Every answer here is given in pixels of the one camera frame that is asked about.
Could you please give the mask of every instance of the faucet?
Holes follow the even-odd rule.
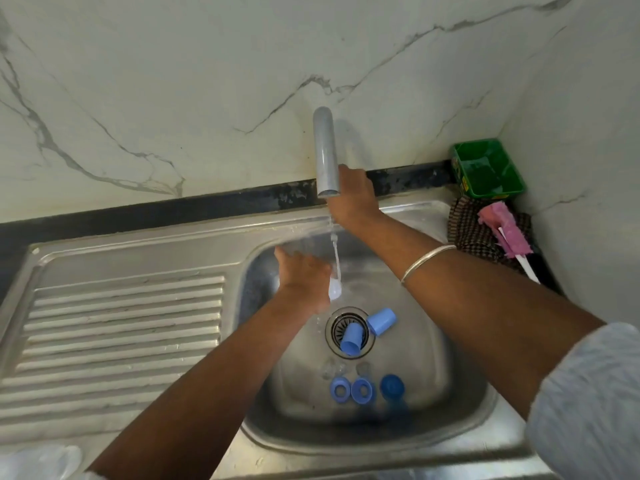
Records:
[[[318,197],[340,195],[340,174],[335,154],[333,115],[328,107],[314,111],[314,140],[316,142],[316,188]]]

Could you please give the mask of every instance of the green plastic container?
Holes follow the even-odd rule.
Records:
[[[496,138],[454,144],[451,163],[460,191],[469,197],[503,200],[526,190],[518,170]]]

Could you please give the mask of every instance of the bangle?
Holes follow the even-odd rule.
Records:
[[[424,256],[422,256],[420,259],[418,259],[418,261],[416,261],[415,263],[413,263],[411,266],[409,266],[409,269],[406,270],[404,276],[402,277],[402,279],[400,280],[400,284],[402,286],[404,286],[404,282],[406,281],[406,279],[412,275],[412,273],[418,269],[420,266],[422,266],[424,263],[426,263],[429,259],[433,258],[434,256],[436,256],[436,254],[440,254],[443,251],[446,251],[447,249],[456,249],[456,247],[453,244],[446,244],[444,246],[440,246],[439,248],[436,248],[432,251],[429,251],[427,254],[425,254]]]

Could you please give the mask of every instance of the hand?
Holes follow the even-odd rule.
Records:
[[[300,300],[308,306],[310,314],[318,314],[329,307],[329,277],[332,268],[311,254],[299,252],[289,255],[276,246],[274,252],[280,265],[279,294],[287,294],[289,299]]]
[[[340,165],[340,195],[327,199],[329,212],[347,230],[363,219],[382,215],[373,184],[362,168]]]

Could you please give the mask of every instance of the drain strainer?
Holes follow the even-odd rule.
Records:
[[[376,341],[375,336],[369,332],[369,327],[365,319],[367,314],[361,309],[354,306],[345,306],[336,310],[326,323],[324,335],[326,337],[326,343],[334,354],[339,355],[345,359],[356,359],[364,357],[368,354]],[[350,323],[359,323],[362,325],[364,334],[362,336],[362,346],[360,347],[360,354],[356,356],[350,356],[340,350],[340,342],[344,336],[344,331]]]

